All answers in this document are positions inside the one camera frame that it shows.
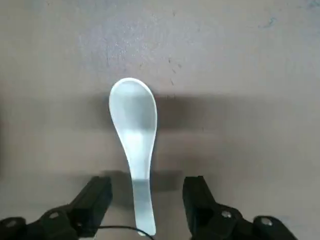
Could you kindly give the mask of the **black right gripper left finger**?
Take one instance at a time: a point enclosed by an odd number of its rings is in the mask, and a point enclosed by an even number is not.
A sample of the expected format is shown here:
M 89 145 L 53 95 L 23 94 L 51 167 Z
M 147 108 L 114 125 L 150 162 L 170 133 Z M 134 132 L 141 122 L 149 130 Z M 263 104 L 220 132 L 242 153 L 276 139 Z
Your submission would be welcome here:
M 112 182 L 94 176 L 69 204 L 46 211 L 38 220 L 23 217 L 0 220 L 2 240 L 79 240 L 92 238 L 112 201 Z

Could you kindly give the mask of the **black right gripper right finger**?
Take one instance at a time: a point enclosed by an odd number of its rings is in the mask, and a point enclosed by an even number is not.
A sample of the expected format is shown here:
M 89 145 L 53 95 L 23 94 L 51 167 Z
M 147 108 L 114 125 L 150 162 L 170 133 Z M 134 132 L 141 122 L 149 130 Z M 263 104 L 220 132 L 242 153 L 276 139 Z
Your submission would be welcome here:
M 183 181 L 182 199 L 192 240 L 296 240 L 277 218 L 258 215 L 252 222 L 239 210 L 214 199 L 203 176 Z

